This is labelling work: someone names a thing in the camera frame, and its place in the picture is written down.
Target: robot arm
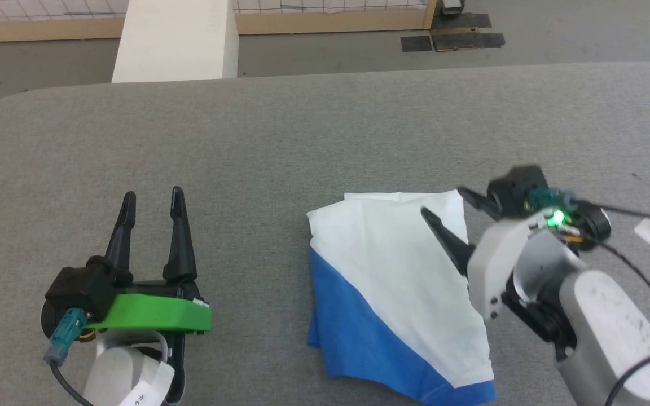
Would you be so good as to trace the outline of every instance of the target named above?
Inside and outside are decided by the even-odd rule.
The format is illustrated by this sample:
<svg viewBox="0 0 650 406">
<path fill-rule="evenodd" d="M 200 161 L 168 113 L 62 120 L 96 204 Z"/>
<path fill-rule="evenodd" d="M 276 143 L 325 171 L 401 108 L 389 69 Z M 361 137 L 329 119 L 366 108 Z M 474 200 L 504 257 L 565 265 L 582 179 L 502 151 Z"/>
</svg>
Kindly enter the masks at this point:
<svg viewBox="0 0 650 406">
<path fill-rule="evenodd" d="M 178 404 L 186 385 L 185 335 L 203 334 L 211 326 L 209 305 L 195 282 L 184 192 L 172 190 L 172 240 L 162 280 L 135 281 L 129 271 L 136 202 L 134 192 L 124 196 L 105 256 L 62 269 L 45 295 L 41 324 L 51 347 L 44 360 L 80 404 Z M 97 358 L 82 396 L 59 367 L 74 341 L 92 339 Z M 159 350 L 148 346 L 153 342 Z"/>
<path fill-rule="evenodd" d="M 619 378 L 650 356 L 650 322 L 616 281 L 578 256 L 611 234 L 603 211 L 575 208 L 563 201 L 568 193 L 533 198 L 547 196 L 546 190 L 552 189 L 534 166 L 493 180 L 488 197 L 459 188 L 464 200 L 497 220 L 477 246 L 460 241 L 426 208 L 423 218 L 468 278 L 470 301 L 483 318 L 495 319 L 503 306 L 513 311 L 553 343 L 556 367 L 576 404 L 602 406 Z M 583 237 L 565 237 L 562 227 Z M 650 364 L 626 381 L 612 404 L 650 406 Z"/>
</svg>

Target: white and blue cloth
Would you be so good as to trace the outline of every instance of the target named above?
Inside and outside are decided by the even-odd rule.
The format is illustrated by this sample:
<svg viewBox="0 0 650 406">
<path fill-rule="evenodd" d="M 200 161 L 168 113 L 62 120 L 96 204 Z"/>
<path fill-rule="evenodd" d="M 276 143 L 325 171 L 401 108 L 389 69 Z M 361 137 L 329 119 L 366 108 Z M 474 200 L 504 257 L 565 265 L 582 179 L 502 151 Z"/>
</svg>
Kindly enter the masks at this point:
<svg viewBox="0 0 650 406">
<path fill-rule="evenodd" d="M 467 241 L 455 191 L 346 193 L 308 213 L 308 344 L 322 352 L 329 376 L 380 382 L 428 405 L 489 403 L 495 386 L 482 317 L 422 206 Z"/>
</svg>

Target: green led light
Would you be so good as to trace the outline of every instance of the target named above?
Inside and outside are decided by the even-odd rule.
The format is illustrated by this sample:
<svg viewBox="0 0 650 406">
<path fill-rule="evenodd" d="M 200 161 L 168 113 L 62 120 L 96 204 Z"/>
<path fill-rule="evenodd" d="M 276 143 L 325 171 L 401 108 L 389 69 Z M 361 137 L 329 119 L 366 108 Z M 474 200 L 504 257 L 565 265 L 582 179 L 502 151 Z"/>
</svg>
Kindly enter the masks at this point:
<svg viewBox="0 0 650 406">
<path fill-rule="evenodd" d="M 548 219 L 548 225 L 551 227 L 561 226 L 565 223 L 565 213 L 563 211 L 557 210 L 553 211 L 553 215 Z"/>
</svg>

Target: gray fabric surface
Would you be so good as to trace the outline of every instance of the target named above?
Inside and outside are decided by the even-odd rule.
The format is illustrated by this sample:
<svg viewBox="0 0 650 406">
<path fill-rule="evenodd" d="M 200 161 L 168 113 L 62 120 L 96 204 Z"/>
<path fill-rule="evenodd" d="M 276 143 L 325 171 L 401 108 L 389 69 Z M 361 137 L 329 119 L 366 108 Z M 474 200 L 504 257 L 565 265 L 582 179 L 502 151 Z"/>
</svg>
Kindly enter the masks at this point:
<svg viewBox="0 0 650 406">
<path fill-rule="evenodd" d="M 43 294 L 106 248 L 138 195 L 136 278 L 161 275 L 170 188 L 183 187 L 213 330 L 188 340 L 184 404 L 410 404 L 325 377 L 305 345 L 313 298 L 305 213 L 343 192 L 484 189 L 539 162 L 552 185 L 650 210 L 650 64 L 91 85 L 0 100 L 0 405 L 73 404 L 41 360 Z M 650 275 L 636 220 L 611 242 Z M 488 220 L 467 210 L 477 239 Z M 589 254 L 650 316 L 650 293 Z M 552 351 L 506 314 L 487 325 L 499 404 L 573 404 Z M 93 345 L 64 375 L 82 388 Z"/>
</svg>

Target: white pillar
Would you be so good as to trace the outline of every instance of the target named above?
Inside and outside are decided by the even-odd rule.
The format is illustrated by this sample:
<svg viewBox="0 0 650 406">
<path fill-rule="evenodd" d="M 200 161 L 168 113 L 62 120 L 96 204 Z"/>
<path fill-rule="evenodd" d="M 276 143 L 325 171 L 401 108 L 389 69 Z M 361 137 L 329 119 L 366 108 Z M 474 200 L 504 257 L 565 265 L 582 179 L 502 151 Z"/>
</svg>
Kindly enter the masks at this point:
<svg viewBox="0 0 650 406">
<path fill-rule="evenodd" d="M 232 0 L 129 0 L 112 82 L 237 77 Z"/>
</svg>

